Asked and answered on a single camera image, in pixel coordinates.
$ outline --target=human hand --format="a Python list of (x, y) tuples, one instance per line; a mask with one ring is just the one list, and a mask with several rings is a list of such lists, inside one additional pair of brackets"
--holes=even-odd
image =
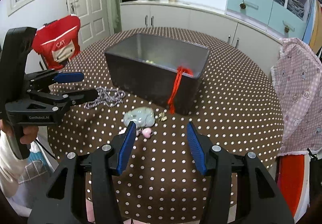
[[(13, 136), (13, 130), (8, 123), (4, 120), (0, 120), (0, 129), (7, 135)], [(38, 126), (27, 126), (24, 127), (24, 136), (20, 139), (21, 144), (30, 144), (37, 138)]]

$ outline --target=pink cloth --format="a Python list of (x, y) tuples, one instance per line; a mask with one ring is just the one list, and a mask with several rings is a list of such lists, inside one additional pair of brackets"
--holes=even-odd
[(284, 133), (279, 156), (313, 154), (322, 148), (322, 65), (310, 46), (286, 38), (271, 69)]
[(93, 208), (93, 202), (86, 200), (86, 211), (87, 211), (87, 220), (89, 222), (94, 223), (95, 217), (94, 217), (94, 208)]

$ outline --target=blue gripper pad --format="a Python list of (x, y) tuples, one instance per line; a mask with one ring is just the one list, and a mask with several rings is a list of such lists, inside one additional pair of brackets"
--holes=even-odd
[(80, 82), (84, 79), (84, 74), (81, 72), (68, 72), (68, 73), (59, 73), (54, 77), (54, 82), (57, 83), (71, 83), (71, 82)]
[(116, 168), (119, 175), (121, 175), (127, 167), (128, 159), (130, 158), (133, 144), (135, 142), (136, 124), (134, 122), (130, 122), (125, 134), (126, 136), (119, 151), (118, 166)]
[(206, 175), (207, 167), (206, 167), (205, 154), (204, 154), (204, 151), (202, 150), (202, 146), (198, 138), (199, 138), (199, 133), (197, 132), (193, 123), (189, 122), (187, 125), (187, 140), (189, 143), (190, 151), (191, 151), (192, 157), (194, 158), (194, 163), (196, 165), (197, 170), (200, 171), (202, 175)]

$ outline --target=red decoration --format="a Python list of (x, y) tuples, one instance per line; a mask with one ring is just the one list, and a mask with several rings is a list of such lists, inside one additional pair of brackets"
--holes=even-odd
[(170, 113), (171, 114), (174, 114), (175, 113), (175, 108), (174, 108), (174, 97), (175, 95), (177, 94), (177, 91), (179, 89), (179, 85), (180, 85), (180, 82), (181, 82), (181, 77), (182, 77), (182, 74), (183, 73), (187, 73), (189, 75), (193, 75), (192, 73), (192, 70), (190, 69), (187, 69), (187, 68), (183, 68), (181, 66), (179, 66), (177, 68), (177, 76), (174, 80), (174, 84), (173, 84), (173, 89), (172, 89), (172, 93), (171, 93), (171, 96), (170, 98), (168, 99), (168, 105), (170, 107)]

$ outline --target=chain necklace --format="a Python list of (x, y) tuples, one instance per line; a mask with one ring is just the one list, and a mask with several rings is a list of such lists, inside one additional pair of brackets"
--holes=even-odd
[(96, 90), (99, 96), (96, 100), (85, 103), (85, 109), (92, 109), (102, 103), (108, 107), (114, 107), (119, 103), (123, 103), (122, 99), (126, 95), (125, 91), (120, 90), (119, 88), (107, 89), (102, 86), (99, 86), (98, 88), (96, 88)]

